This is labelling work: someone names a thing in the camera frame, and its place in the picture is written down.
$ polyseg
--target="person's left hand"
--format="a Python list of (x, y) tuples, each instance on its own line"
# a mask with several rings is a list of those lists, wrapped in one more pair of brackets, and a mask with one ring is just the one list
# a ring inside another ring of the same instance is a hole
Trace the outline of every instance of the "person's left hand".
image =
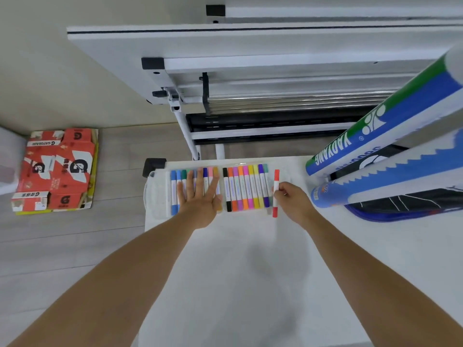
[(193, 170), (187, 175), (187, 195), (183, 194), (182, 182), (177, 183), (177, 197), (180, 203), (179, 216), (187, 216), (193, 222), (195, 229), (208, 226), (214, 220), (219, 204), (222, 202), (222, 195), (215, 195), (219, 177), (214, 178), (204, 193), (203, 169), (198, 169), (196, 178), (196, 190), (193, 186)]

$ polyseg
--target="red marker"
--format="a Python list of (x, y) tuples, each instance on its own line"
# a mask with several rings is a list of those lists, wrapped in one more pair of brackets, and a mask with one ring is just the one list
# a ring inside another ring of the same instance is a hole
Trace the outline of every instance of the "red marker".
[[(273, 192), (280, 189), (280, 169), (275, 169), (275, 178), (273, 180)], [(278, 201), (276, 198), (273, 198), (273, 217), (278, 216)]]

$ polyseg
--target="person's right arm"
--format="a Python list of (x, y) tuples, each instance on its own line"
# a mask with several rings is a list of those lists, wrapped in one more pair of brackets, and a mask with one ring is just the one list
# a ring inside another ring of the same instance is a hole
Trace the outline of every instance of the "person's right arm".
[(463, 328), (455, 320), (336, 229), (301, 188), (282, 182), (274, 196), (310, 235), (375, 347), (463, 346)]

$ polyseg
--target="beige wall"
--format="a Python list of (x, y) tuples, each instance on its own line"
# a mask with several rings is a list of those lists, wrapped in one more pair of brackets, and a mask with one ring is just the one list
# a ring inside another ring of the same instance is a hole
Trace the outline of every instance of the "beige wall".
[(174, 122), (167, 106), (146, 102), (66, 38), (70, 25), (169, 22), (162, 0), (0, 0), (0, 126)]

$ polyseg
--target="red cardboard box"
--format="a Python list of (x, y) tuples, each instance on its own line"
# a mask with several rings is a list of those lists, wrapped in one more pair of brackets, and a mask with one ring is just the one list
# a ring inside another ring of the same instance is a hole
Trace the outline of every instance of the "red cardboard box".
[(62, 130), (34, 131), (27, 141), (17, 192), (48, 191)]
[(78, 208), (89, 187), (94, 154), (91, 129), (66, 129), (51, 171), (49, 209)]
[(11, 198), (13, 212), (32, 212), (46, 210), (48, 191), (42, 192), (16, 192)]

